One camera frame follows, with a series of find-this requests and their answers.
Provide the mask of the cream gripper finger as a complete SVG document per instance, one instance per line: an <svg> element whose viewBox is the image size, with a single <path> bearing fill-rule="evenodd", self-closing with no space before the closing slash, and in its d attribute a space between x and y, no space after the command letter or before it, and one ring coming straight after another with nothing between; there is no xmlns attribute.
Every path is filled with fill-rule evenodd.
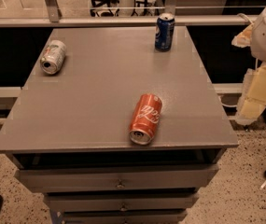
<svg viewBox="0 0 266 224"><path fill-rule="evenodd" d="M231 44L238 48L250 47L252 28L253 28L252 24L244 28L244 30L241 33L239 33L233 38Z"/></svg>
<svg viewBox="0 0 266 224"><path fill-rule="evenodd" d="M240 125L250 125L258 119L265 108L266 63L262 63L256 70L248 69L245 74L235 121Z"/></svg>

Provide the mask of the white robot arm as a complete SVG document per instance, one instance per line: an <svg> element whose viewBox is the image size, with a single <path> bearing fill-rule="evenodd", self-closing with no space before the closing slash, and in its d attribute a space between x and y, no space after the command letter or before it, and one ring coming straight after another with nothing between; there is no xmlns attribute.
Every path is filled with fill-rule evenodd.
<svg viewBox="0 0 266 224"><path fill-rule="evenodd" d="M231 42L235 47L250 47L260 67L248 69L243 80L242 95L236 107L235 121L250 125L266 108L266 8Z"/></svg>

